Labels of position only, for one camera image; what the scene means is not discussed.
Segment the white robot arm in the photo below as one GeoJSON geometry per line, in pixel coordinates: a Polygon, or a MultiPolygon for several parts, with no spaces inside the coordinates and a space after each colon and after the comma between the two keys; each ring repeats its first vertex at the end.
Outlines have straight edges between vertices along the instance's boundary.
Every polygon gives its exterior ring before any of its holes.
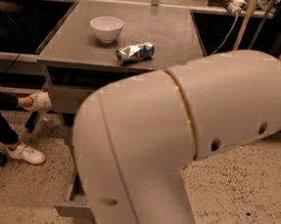
{"type": "Polygon", "coordinates": [[[72,144],[97,224],[196,224],[184,167],[280,129],[281,62],[238,50],[95,91],[72,144]]]}

